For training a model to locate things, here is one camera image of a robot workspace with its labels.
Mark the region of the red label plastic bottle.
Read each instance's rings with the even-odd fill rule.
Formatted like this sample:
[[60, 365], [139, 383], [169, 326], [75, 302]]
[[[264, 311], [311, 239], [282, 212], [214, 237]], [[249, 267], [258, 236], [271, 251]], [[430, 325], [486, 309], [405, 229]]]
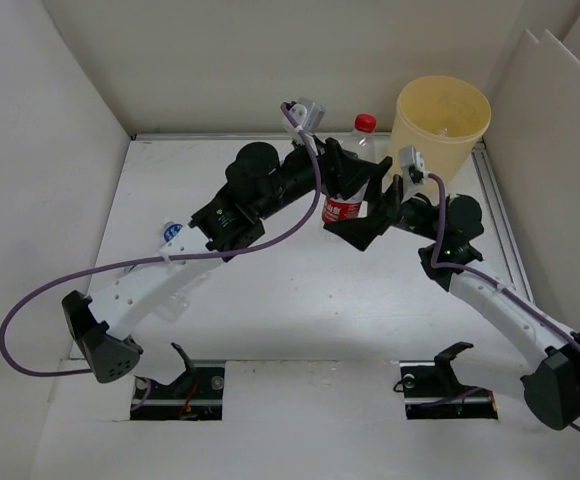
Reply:
[[343, 151], [349, 152], [359, 160], [376, 163], [374, 132], [377, 125], [377, 119], [370, 114], [361, 113], [355, 118], [352, 132], [343, 138], [338, 147], [334, 144], [326, 146], [323, 160], [328, 167], [328, 179], [331, 179], [330, 186], [325, 187], [325, 200], [321, 213], [322, 237], [329, 243], [341, 243], [342, 240], [325, 230], [325, 226], [336, 221], [355, 219], [359, 216], [361, 203], [365, 195], [367, 185], [364, 184], [354, 195], [345, 199], [340, 193], [340, 189], [335, 184], [336, 174], [341, 173], [342, 169], [337, 165], [341, 159]]

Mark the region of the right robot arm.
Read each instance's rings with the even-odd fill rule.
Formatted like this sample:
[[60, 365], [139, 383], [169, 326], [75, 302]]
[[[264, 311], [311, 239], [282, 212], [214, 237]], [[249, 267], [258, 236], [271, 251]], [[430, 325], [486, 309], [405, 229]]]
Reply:
[[423, 195], [404, 198], [403, 180], [396, 178], [366, 216], [328, 223], [326, 230], [360, 251], [390, 227], [432, 239], [418, 251], [427, 277], [477, 311], [522, 354], [529, 370], [514, 384], [534, 416], [553, 430], [574, 426], [580, 418], [580, 333], [496, 278], [470, 243], [483, 231], [478, 202], [449, 197], [438, 175], [428, 177], [438, 187], [437, 205]]

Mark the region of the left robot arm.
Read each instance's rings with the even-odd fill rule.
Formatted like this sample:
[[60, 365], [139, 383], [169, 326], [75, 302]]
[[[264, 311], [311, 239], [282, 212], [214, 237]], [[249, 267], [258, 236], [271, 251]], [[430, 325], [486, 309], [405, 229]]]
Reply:
[[380, 187], [391, 161], [360, 159], [328, 138], [295, 147], [285, 158], [266, 142], [242, 147], [226, 183], [161, 249], [156, 263], [134, 269], [89, 295], [73, 291], [61, 305], [69, 331], [102, 384], [135, 370], [144, 352], [133, 331], [158, 305], [199, 276], [230, 261], [265, 233], [263, 222], [311, 191], [348, 199]]

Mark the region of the yellow plastic bin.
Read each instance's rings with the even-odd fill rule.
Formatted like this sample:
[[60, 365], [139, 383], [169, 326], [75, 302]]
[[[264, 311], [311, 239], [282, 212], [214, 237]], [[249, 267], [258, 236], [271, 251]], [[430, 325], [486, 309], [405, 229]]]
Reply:
[[450, 183], [487, 131], [491, 106], [470, 83], [449, 76], [412, 80], [400, 92], [386, 149], [392, 172], [401, 171], [398, 153], [413, 146], [428, 171]]

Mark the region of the blue label bottle upper left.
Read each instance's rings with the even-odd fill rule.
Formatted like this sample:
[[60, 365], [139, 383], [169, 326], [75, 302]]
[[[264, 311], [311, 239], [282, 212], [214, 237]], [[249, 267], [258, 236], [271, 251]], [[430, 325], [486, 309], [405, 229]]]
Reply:
[[165, 243], [171, 242], [181, 231], [183, 225], [181, 223], [167, 220], [163, 225], [162, 236]]

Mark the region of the blue label bottle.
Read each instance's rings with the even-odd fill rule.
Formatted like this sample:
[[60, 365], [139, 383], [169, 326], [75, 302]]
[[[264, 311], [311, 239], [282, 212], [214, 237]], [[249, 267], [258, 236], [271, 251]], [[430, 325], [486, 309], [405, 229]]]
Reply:
[[165, 243], [171, 242], [181, 231], [183, 225], [181, 223], [167, 220], [163, 225], [162, 236]]
[[176, 323], [189, 308], [189, 305], [189, 296], [185, 292], [176, 292], [155, 308], [155, 314], [165, 322]]

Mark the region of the blue label bottle lower left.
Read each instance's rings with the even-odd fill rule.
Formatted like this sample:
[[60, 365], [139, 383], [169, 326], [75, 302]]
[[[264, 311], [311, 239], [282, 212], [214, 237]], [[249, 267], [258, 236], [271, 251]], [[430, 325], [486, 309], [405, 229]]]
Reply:
[[176, 323], [189, 308], [189, 305], [189, 296], [185, 292], [176, 292], [155, 308], [155, 314], [165, 322]]

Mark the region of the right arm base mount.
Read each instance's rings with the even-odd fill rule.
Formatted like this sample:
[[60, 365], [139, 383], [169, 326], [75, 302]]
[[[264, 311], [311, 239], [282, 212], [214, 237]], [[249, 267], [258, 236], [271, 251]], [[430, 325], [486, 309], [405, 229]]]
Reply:
[[433, 361], [399, 363], [393, 392], [403, 398], [407, 420], [497, 420], [493, 394], [451, 379]]

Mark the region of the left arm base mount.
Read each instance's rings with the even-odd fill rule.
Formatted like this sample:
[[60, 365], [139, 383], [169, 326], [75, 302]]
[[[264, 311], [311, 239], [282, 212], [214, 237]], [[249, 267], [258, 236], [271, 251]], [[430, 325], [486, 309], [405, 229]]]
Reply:
[[130, 404], [131, 421], [220, 421], [223, 416], [225, 361], [201, 361], [183, 391], [137, 378]]

